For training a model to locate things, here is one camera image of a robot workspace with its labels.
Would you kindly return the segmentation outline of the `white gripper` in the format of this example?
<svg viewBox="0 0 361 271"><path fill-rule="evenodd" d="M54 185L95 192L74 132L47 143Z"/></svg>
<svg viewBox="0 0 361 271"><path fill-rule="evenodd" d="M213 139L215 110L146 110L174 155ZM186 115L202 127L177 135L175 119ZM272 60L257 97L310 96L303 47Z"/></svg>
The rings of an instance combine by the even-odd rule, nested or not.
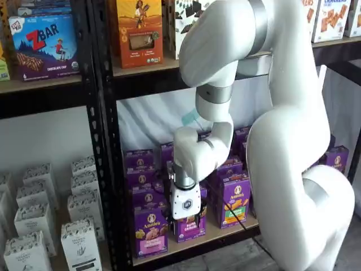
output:
<svg viewBox="0 0 361 271"><path fill-rule="evenodd" d="M181 190L175 185L171 187L171 209L165 210L165 219L169 226L175 220L194 216L196 226L199 227L201 218L206 215L206 200L201 199L200 185L190 190Z"/></svg>

